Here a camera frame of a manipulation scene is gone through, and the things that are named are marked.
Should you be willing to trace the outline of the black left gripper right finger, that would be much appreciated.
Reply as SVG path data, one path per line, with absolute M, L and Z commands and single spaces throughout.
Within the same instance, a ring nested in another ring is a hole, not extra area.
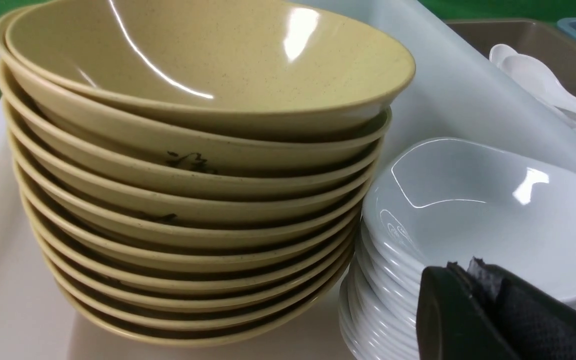
M 482 259 L 467 274 L 505 360 L 576 360 L 576 310 Z

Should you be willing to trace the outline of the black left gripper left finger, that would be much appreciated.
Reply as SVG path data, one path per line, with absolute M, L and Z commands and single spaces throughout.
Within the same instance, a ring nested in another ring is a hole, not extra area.
M 482 285 L 459 264 L 422 272 L 416 310 L 421 360 L 519 360 L 490 319 Z

